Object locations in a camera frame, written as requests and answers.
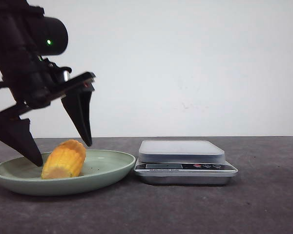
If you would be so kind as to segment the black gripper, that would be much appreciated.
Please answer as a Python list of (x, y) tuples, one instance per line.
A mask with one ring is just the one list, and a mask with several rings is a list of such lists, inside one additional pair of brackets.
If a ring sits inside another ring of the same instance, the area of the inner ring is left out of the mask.
[[(15, 104), (0, 111), (0, 117), (18, 117), (31, 110), (42, 109), (60, 98), (87, 146), (92, 145), (90, 128), (90, 100), (95, 75), (84, 72), (65, 79), (71, 68), (59, 67), (49, 59), (37, 57), (30, 63), (0, 59), (2, 80), (0, 89), (8, 88)], [(30, 133), (29, 119), (1, 119), (0, 141), (18, 151), (36, 166), (43, 165), (41, 153)]]

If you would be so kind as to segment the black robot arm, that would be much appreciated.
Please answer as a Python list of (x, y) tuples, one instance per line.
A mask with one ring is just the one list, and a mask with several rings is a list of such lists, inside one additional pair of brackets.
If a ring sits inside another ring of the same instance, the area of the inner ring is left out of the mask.
[(41, 153), (30, 133), (29, 119), (20, 116), (45, 108), (60, 98), (84, 143), (92, 145), (89, 103), (95, 75), (84, 72), (66, 78), (70, 67), (59, 67), (48, 57), (68, 45), (64, 24), (46, 17), (44, 9), (25, 0), (0, 0), (0, 89), (8, 88), (15, 105), (0, 111), (0, 141), (37, 166)]

